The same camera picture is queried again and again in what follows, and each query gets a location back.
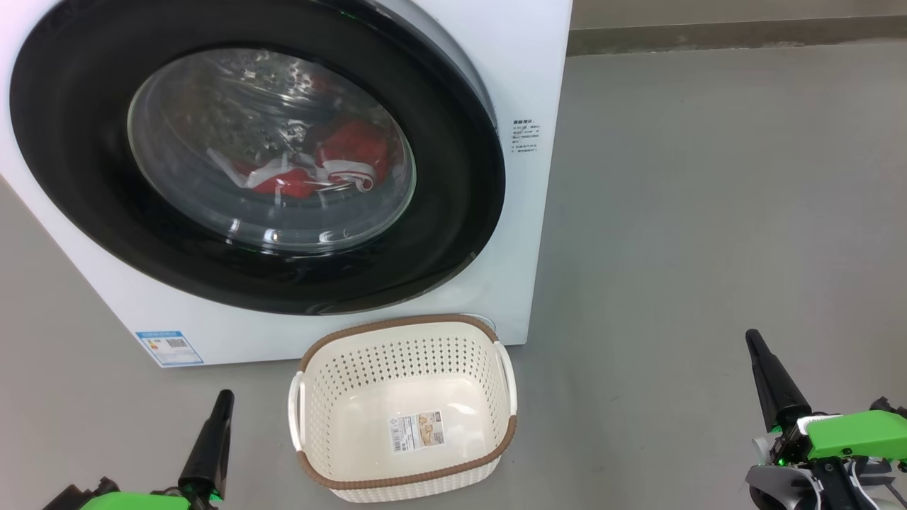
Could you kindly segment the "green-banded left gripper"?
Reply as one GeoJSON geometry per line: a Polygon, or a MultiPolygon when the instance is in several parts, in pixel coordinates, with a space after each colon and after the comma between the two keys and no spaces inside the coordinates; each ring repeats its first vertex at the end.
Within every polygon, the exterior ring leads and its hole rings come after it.
{"type": "Polygon", "coordinates": [[[224,497],[235,396],[221,390],[202,426],[178,485],[150,493],[123,492],[109,478],[95,489],[68,485],[43,510],[219,510],[224,497]]]}

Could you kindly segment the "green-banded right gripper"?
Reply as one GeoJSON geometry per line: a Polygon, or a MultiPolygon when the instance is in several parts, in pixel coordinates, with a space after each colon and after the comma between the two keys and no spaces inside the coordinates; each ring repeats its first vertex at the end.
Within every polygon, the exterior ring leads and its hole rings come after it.
{"type": "Polygon", "coordinates": [[[777,434],[769,510],[907,510],[892,475],[907,475],[907,419],[879,410],[813,414],[761,333],[749,329],[745,341],[765,429],[777,434]]]}

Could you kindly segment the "black round glass washer door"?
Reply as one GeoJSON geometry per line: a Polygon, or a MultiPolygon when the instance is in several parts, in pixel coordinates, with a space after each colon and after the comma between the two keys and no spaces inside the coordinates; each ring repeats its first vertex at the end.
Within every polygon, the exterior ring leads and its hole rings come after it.
{"type": "Polygon", "coordinates": [[[505,156],[486,81],[418,0],[0,0],[4,178],[97,288],[289,316],[382,309],[487,246],[505,156]],[[237,187],[342,114],[388,131],[368,193],[237,187]]]}

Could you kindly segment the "red and white garment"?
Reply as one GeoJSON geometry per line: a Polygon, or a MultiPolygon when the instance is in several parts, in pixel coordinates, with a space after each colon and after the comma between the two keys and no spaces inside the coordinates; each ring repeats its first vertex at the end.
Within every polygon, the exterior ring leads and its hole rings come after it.
{"type": "Polygon", "coordinates": [[[237,187],[291,199],[344,186],[368,193],[383,182],[394,154],[387,130],[344,114],[307,130],[291,123],[288,134],[288,146],[273,156],[257,152],[253,162],[213,148],[206,154],[237,187]]]}

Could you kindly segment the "cream laundry basket brown rim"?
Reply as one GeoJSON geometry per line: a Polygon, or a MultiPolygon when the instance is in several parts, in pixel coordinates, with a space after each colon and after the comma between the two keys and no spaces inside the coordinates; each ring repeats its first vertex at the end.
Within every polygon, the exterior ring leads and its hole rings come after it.
{"type": "Polygon", "coordinates": [[[511,358],[482,320],[398,317],[324,336],[286,400],[299,465],[343,500],[436,496],[495,471],[517,429],[511,358]],[[441,411],[445,445],[394,454],[390,417],[441,411]]]}

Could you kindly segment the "printed product label with barcode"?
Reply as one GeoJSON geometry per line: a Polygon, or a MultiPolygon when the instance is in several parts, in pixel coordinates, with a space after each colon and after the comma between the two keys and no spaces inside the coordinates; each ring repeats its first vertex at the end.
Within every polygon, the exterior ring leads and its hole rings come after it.
{"type": "Polygon", "coordinates": [[[393,416],[388,425],[394,454],[435,448],[446,442],[441,411],[393,416]]]}

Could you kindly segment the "white front-load washing machine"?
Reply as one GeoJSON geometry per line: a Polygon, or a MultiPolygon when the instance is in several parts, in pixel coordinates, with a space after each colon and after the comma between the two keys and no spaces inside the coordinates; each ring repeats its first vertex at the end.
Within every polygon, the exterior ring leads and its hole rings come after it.
{"type": "MultiPolygon", "coordinates": [[[[418,2],[453,29],[486,81],[506,177],[502,214],[487,246],[461,272],[428,293],[378,310],[309,317],[178,300],[157,287],[133,282],[100,289],[48,232],[43,216],[23,203],[134,339],[139,342],[136,332],[180,331],[204,365],[301,358],[327,334],[396,317],[467,315],[492,327],[505,343],[526,342],[573,1],[418,2]]],[[[4,145],[3,112],[4,85],[0,84],[0,174],[4,178],[4,159],[10,151],[4,145]]],[[[9,185],[21,199],[17,187],[9,185]]]]}

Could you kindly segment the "blue energy label sticker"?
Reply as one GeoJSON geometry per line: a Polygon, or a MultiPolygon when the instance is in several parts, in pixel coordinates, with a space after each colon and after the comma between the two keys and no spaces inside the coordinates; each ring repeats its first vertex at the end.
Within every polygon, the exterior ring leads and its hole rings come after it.
{"type": "Polygon", "coordinates": [[[146,331],[134,334],[161,367],[190,367],[204,361],[179,331],[146,331]]]}

